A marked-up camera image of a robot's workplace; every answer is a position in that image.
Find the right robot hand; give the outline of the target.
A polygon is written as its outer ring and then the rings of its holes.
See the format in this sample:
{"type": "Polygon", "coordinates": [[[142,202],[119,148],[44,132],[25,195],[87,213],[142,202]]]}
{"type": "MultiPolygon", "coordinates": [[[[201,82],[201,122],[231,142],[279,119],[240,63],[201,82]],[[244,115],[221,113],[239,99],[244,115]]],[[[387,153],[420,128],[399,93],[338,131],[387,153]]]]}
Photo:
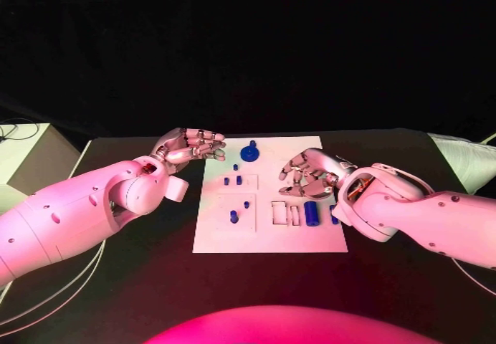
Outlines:
{"type": "Polygon", "coordinates": [[[282,167],[278,179],[283,181],[291,173],[292,185],[282,187],[278,193],[312,201],[325,199],[355,169],[341,157],[328,156],[319,148],[306,148],[282,167]]]}

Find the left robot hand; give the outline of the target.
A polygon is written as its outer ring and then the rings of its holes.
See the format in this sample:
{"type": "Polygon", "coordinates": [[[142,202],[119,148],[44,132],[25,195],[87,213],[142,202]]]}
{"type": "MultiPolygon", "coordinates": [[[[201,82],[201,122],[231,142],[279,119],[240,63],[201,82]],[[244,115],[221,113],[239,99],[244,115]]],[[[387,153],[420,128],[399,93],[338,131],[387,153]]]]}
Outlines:
{"type": "Polygon", "coordinates": [[[224,136],[203,129],[174,128],[158,139],[149,156],[164,165],[168,175],[181,171],[190,161],[224,160],[224,136]]]}

